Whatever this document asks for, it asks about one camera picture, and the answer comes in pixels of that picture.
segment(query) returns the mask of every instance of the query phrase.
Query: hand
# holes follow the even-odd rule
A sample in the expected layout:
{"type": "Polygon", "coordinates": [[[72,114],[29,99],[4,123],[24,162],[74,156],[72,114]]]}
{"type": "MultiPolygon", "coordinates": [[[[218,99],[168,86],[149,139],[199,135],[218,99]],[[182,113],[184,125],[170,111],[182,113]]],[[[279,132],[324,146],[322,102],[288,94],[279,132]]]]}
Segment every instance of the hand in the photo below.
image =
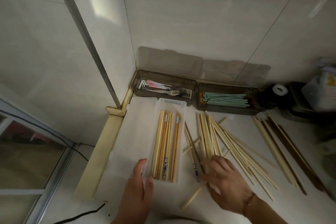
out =
{"type": "Polygon", "coordinates": [[[224,210],[243,214],[244,207],[253,191],[235,166],[226,158],[213,156],[201,162],[211,167],[213,174],[202,174],[201,180],[216,186],[220,194],[209,188],[212,199],[224,210]]]}
{"type": "Polygon", "coordinates": [[[120,202],[117,217],[112,224],[144,224],[151,209],[153,178],[142,183],[141,169],[147,159],[140,159],[133,169],[133,178],[128,179],[120,202]]]}

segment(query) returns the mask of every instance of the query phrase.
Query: white tile floor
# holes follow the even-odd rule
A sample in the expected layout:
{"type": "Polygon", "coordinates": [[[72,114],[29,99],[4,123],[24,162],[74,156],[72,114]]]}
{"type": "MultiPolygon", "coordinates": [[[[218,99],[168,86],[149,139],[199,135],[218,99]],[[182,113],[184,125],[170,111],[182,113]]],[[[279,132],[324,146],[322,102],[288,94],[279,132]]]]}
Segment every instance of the white tile floor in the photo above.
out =
{"type": "MultiPolygon", "coordinates": [[[[78,150],[86,157],[90,158],[93,147],[81,145],[78,150]]],[[[86,160],[79,154],[74,153],[74,157],[68,166],[65,175],[54,194],[41,224],[52,224],[64,219],[72,218],[78,214],[96,210],[103,204],[100,201],[81,201],[74,198],[77,184],[86,167],[86,160]]],[[[91,213],[77,219],[72,224],[110,224],[118,210],[118,205],[106,204],[97,213],[91,213]]],[[[167,216],[160,213],[150,213],[146,224],[156,223],[167,216]]]]}

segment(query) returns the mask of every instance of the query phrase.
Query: wall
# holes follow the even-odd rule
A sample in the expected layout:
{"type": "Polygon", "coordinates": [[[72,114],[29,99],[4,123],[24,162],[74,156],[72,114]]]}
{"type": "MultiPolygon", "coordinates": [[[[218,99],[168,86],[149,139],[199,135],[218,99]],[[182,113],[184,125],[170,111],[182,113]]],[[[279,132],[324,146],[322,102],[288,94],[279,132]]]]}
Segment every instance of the wall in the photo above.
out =
{"type": "Polygon", "coordinates": [[[75,0],[122,103],[135,72],[124,0],[75,0]]]}
{"type": "Polygon", "coordinates": [[[0,96],[95,144],[112,97],[63,0],[0,0],[0,96]]]}
{"type": "Polygon", "coordinates": [[[171,49],[270,65],[266,83],[303,81],[334,56],[335,0],[125,0],[134,52],[171,49]]]}

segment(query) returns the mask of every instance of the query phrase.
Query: translucent white plastic box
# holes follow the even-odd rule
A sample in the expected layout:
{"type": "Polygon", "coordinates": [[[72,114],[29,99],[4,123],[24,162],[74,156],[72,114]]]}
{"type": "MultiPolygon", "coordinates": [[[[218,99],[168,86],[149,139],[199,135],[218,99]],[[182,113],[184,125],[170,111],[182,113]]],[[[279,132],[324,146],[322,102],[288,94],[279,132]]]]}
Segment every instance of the translucent white plastic box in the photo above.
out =
{"type": "MultiPolygon", "coordinates": [[[[143,168],[142,176],[144,178],[150,176],[161,110],[180,114],[178,137],[181,138],[184,133],[186,107],[187,103],[183,101],[163,98],[159,100],[156,98],[132,98],[104,172],[129,178],[132,177],[133,167],[137,161],[141,158],[147,158],[148,162],[143,168]]],[[[179,183],[179,163],[182,150],[180,145],[176,149],[177,176],[175,183],[179,183]]]]}

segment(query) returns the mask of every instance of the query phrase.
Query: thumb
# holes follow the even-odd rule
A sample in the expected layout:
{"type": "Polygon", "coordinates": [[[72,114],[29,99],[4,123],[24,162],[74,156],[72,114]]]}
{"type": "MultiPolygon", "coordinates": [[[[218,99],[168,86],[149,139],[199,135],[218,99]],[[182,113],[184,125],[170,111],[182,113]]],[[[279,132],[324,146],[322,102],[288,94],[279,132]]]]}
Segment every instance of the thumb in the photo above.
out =
{"type": "Polygon", "coordinates": [[[213,188],[208,188],[212,199],[221,207],[221,196],[213,188]]]}
{"type": "Polygon", "coordinates": [[[150,176],[146,179],[145,194],[143,196],[143,200],[148,204],[150,204],[152,201],[153,189],[154,189],[153,177],[150,176]]]}

